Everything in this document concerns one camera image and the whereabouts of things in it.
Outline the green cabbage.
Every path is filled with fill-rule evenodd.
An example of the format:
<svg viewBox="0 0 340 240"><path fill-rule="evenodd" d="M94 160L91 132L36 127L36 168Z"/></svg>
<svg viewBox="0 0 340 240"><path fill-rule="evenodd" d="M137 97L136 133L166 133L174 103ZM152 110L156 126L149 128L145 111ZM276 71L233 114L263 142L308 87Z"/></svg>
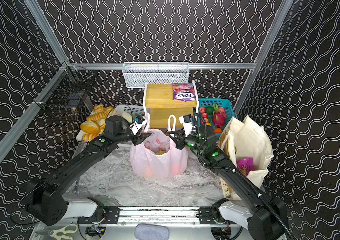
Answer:
<svg viewBox="0 0 340 240"><path fill-rule="evenodd" d="M156 153L156 155L158 156L158 155L163 155L163 154L165 154L166 153L166 151L158 151L157 153Z"/></svg>

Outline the pink plastic grocery bag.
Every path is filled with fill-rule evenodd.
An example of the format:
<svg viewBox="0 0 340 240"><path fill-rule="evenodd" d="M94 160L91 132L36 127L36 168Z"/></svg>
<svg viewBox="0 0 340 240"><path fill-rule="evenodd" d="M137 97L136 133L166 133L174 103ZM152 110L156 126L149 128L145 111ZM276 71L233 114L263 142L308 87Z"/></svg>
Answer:
<svg viewBox="0 0 340 240"><path fill-rule="evenodd" d="M130 148L130 163L133 171L140 177L165 179L182 174L188 163L188 151L179 150L176 144L159 129L150 127L150 114L145 113L147 120L143 128L144 133L151 136L137 146ZM158 151L166 151L163 155L156 155Z"/></svg>

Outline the cream canvas tote bag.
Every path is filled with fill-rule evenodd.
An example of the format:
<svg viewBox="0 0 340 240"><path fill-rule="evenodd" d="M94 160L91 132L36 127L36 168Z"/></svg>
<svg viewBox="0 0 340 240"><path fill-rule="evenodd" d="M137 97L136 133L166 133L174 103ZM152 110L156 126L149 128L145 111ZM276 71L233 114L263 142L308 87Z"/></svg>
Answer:
<svg viewBox="0 0 340 240"><path fill-rule="evenodd" d="M272 144L263 126L249 116L243 121L232 117L219 137L218 147L226 153L236 167L240 161L253 159L254 169L246 177L260 188L269 173L268 166L274 157Z"/></svg>

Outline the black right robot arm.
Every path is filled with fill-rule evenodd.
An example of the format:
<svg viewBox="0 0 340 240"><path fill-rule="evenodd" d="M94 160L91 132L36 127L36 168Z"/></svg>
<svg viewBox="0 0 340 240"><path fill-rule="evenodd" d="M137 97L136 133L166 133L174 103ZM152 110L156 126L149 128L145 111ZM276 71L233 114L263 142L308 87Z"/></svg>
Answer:
<svg viewBox="0 0 340 240"><path fill-rule="evenodd" d="M279 198L271 199L235 166L230 157L216 143L213 127L200 114L181 117L182 131L168 131L176 148L188 147L200 164L223 179L240 197L246 209L236 210L229 202L221 203L223 220L234 222L248 230L254 240L277 240L295 237L289 229L286 204Z"/></svg>

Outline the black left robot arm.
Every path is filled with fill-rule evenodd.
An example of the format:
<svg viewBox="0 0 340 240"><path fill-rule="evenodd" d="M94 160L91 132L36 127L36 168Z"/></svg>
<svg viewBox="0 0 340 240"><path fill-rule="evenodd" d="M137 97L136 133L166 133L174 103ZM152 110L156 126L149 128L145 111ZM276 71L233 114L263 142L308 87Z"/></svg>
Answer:
<svg viewBox="0 0 340 240"><path fill-rule="evenodd" d="M103 204L91 199L66 200L63 194L89 168L106 158L118 145L132 142L135 146L150 136L148 119L136 117L132 123L121 116L105 120L105 129L85 149L58 171L27 185L23 199L25 210L47 226L67 218L92 218L102 221Z"/></svg>

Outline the white zucchini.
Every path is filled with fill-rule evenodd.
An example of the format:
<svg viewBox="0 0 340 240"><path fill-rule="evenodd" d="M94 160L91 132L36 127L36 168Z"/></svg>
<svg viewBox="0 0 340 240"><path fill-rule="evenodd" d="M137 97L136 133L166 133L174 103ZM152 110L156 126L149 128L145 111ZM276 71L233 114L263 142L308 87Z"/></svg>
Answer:
<svg viewBox="0 0 340 240"><path fill-rule="evenodd" d="M132 122L133 122L133 120L132 120L132 115L131 115L130 113L128 113L128 112L123 112L123 113L122 113L122 117L123 117L126 121L128 121L129 123L132 123Z"/></svg>

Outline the white plastic vegetable basket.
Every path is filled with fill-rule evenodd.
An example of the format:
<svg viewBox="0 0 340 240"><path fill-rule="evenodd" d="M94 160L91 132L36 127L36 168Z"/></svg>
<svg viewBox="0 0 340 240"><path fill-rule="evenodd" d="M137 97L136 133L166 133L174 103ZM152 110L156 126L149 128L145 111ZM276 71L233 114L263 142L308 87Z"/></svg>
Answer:
<svg viewBox="0 0 340 240"><path fill-rule="evenodd" d="M122 116L123 113L129 113L133 118L137 115L144 116L145 111L143 106L138 105L117 105L112 112L108 115L111 116Z"/></svg>

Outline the wooden two-tier shelf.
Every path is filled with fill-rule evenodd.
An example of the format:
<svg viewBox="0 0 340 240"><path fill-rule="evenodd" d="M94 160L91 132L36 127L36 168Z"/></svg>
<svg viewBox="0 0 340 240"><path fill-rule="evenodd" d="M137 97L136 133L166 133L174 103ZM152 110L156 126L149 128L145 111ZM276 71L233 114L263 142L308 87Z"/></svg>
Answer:
<svg viewBox="0 0 340 240"><path fill-rule="evenodd" d="M150 127L152 129L166 130L168 118L171 115L176 117L176 128L180 129L183 125L179 122L179 117L197 112L199 107L197 96L190 102L174 100L173 97L173 86L171 84L145 85L142 105L144 111L150 114Z"/></svg>

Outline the orange tangerine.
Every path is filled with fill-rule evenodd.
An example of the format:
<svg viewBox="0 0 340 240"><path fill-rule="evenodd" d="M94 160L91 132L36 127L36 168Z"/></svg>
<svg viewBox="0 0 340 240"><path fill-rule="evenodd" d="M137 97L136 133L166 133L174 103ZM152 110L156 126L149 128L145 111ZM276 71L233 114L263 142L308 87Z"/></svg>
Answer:
<svg viewBox="0 0 340 240"><path fill-rule="evenodd" d="M223 132L223 130L221 128L216 128L216 129L214 129L214 132L216 134L221 134Z"/></svg>

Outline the teal plastic fruit basket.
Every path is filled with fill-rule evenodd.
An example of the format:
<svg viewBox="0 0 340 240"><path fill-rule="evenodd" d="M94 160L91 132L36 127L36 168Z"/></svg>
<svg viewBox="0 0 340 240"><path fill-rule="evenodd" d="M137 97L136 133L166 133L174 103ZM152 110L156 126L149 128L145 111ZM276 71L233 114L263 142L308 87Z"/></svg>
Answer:
<svg viewBox="0 0 340 240"><path fill-rule="evenodd" d="M231 118L235 116L231 102L226 99L200 99L199 113L217 135L223 132Z"/></svg>

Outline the purple Fox's candy bag top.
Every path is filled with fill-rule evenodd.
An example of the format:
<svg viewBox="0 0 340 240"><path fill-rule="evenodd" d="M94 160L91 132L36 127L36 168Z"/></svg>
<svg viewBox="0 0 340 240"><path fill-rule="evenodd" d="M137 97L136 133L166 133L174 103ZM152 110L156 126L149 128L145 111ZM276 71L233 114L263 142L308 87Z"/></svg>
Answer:
<svg viewBox="0 0 340 240"><path fill-rule="evenodd" d="M172 87L174 101L190 102L196 100L196 92L193 84L172 84Z"/></svg>

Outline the oval bread roll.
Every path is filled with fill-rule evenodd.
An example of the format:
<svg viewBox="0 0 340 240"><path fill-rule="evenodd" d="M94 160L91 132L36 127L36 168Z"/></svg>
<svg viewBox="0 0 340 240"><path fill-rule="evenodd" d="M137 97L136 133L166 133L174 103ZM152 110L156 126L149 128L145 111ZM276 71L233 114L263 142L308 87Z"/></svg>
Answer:
<svg viewBox="0 0 340 240"><path fill-rule="evenodd" d="M80 129L88 134L98 134L100 132L100 126L94 121L85 121L80 125Z"/></svg>

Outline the long braided bread loaf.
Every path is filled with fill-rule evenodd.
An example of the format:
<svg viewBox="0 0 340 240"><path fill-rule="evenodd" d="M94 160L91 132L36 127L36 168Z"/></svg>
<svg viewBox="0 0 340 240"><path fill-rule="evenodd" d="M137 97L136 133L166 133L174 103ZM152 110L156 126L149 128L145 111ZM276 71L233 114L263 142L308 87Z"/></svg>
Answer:
<svg viewBox="0 0 340 240"><path fill-rule="evenodd" d="M90 142L98 136L99 136L99 134L84 134L82 136L82 141L83 142Z"/></svg>

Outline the white bread tray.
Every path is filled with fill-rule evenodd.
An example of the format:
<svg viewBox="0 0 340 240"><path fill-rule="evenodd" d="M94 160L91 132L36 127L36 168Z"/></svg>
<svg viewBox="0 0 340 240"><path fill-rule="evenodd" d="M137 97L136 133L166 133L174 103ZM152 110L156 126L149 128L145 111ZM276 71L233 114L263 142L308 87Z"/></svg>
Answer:
<svg viewBox="0 0 340 240"><path fill-rule="evenodd" d="M76 136L76 140L90 142L100 136L105 129L105 120L111 117L112 112L113 107L95 106L86 121L80 124L80 131Z"/></svg>

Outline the grey foam pad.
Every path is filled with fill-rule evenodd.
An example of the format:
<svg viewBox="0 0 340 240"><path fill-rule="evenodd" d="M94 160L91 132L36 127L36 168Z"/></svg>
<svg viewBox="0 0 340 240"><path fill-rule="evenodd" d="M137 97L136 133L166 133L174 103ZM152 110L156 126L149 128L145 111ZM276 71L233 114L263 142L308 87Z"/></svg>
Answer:
<svg viewBox="0 0 340 240"><path fill-rule="evenodd" d="M164 226L139 224L134 230L134 236L138 240L168 240L169 230Z"/></svg>

